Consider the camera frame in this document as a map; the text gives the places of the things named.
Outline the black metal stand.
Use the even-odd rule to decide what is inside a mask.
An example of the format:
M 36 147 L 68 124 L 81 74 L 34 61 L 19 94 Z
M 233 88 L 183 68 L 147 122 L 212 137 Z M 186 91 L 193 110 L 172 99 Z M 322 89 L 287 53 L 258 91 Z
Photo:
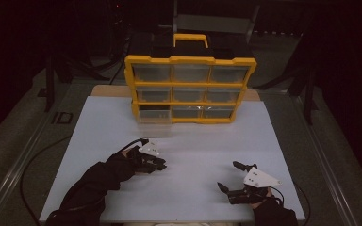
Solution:
M 316 72 L 311 69 L 308 73 L 305 86 L 305 96 L 304 96 L 304 119 L 306 122 L 311 125 L 311 111 L 313 107 L 313 92 L 314 92 L 314 83 L 315 83 Z
M 38 97 L 45 98 L 44 111 L 48 112 L 55 102 L 55 71 L 51 56 L 45 59 L 45 87 L 40 89 Z

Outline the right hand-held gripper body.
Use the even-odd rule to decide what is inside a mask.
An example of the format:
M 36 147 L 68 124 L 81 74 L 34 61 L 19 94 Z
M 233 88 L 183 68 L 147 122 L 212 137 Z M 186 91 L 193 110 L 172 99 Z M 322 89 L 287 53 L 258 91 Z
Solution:
M 281 181 L 251 167 L 243 179 L 244 187 L 240 190 L 226 189 L 226 195 L 231 204 L 254 204 L 267 199 L 268 189 L 272 186 L 280 186 Z

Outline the aluminium floor rail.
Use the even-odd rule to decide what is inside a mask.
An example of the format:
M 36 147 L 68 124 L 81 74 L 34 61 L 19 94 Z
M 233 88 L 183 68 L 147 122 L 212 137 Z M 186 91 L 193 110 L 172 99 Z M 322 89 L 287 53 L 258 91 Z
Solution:
M 0 211 L 20 180 L 25 162 L 35 150 L 46 125 L 58 111 L 54 104 L 42 107 L 19 106 L 0 125 Z
M 326 104 L 316 104 L 309 124 L 300 97 L 291 97 L 314 146 L 313 154 L 345 226 L 362 226 L 362 169 Z

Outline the yellow black drawer organizer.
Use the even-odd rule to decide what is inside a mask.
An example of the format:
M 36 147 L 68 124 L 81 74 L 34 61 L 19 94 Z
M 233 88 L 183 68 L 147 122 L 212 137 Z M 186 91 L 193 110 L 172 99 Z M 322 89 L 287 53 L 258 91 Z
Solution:
M 124 60 L 124 76 L 129 88 L 131 67 L 136 64 L 249 66 L 250 76 L 256 68 L 256 60 L 247 47 L 245 38 L 239 35 L 207 36 L 177 33 L 171 36 L 157 36 L 138 33 L 132 37 Z

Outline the grid of clear organizer bins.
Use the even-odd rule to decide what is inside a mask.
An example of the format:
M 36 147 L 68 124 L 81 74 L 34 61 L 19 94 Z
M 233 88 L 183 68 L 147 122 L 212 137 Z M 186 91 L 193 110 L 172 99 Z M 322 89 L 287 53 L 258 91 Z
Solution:
M 139 122 L 229 123 L 236 117 L 249 66 L 136 64 L 129 86 Z

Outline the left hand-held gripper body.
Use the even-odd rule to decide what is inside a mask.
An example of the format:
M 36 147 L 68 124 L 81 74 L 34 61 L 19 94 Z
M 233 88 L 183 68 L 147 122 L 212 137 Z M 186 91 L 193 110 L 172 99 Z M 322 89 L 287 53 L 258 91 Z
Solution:
M 127 158 L 131 161 L 136 173 L 152 173 L 156 170 L 157 149 L 153 141 L 147 141 L 145 144 L 133 147 L 128 153 Z

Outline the person's left hand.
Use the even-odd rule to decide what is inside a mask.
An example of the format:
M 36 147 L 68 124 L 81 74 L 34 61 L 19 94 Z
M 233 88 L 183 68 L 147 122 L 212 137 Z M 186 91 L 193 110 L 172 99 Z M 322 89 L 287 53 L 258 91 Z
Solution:
M 138 148 L 131 148 L 121 151 L 121 154 L 130 162 L 133 170 L 137 174 L 146 172 L 146 169 L 143 166 L 142 156 Z

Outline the black square floor plate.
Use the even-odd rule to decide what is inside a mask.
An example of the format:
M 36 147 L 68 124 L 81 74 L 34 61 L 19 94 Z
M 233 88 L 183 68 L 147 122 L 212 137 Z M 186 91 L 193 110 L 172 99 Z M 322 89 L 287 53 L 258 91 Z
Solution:
M 56 112 L 53 119 L 51 120 L 52 124 L 70 124 L 73 120 L 74 114 L 70 112 Z

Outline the person's right hand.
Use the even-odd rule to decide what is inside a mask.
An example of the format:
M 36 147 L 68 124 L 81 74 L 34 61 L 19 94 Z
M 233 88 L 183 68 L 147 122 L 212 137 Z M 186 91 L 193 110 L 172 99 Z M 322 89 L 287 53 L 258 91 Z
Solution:
M 272 190 L 270 188 L 267 188 L 267 194 L 266 197 L 263 198 L 260 202 L 256 202 L 256 203 L 250 203 L 250 207 L 252 209 L 256 209 L 258 208 L 262 203 L 264 203 L 268 198 L 270 198 L 272 196 Z

